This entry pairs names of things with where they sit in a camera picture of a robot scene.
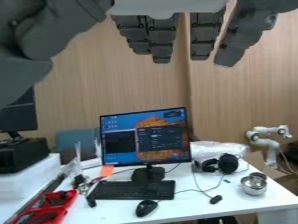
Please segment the red tool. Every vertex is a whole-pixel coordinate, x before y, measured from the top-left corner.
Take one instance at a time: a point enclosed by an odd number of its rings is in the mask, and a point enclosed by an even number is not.
[[[25,207],[10,224],[58,224],[77,197],[77,191],[41,194]]]

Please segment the monitor stand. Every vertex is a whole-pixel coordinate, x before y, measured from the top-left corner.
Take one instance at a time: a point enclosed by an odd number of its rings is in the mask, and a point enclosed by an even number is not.
[[[159,182],[165,178],[165,168],[151,167],[146,165],[146,168],[135,169],[131,175],[131,181],[137,184],[147,184],[151,182]]]

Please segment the black box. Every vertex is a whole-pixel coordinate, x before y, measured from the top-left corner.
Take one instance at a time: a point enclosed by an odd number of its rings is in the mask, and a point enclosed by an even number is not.
[[[0,174],[16,173],[42,160],[49,154],[45,138],[29,138],[0,148]]]

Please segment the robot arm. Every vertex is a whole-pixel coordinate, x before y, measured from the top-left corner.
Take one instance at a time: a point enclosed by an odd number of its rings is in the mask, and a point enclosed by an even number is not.
[[[111,0],[0,0],[0,111],[52,69],[50,57],[105,19]]]
[[[278,127],[254,127],[252,131],[246,132],[246,137],[251,145],[259,147],[268,147],[266,155],[266,165],[276,168],[276,154],[280,150],[280,144],[271,139],[262,139],[262,135],[270,136],[278,134],[283,138],[291,138],[287,125],[279,125]]]
[[[190,13],[190,58],[206,60],[221,32],[229,0],[0,0],[0,110],[46,75],[50,57],[72,38],[113,15],[137,54],[169,63],[179,14]],[[214,62],[231,67],[276,14],[296,0],[238,0]]]

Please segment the computer mouse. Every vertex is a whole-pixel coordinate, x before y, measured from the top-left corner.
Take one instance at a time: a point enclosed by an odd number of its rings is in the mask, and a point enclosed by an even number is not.
[[[143,217],[146,216],[158,206],[158,203],[150,200],[145,200],[142,201],[138,205],[137,205],[137,209],[135,209],[135,215],[137,217]]]

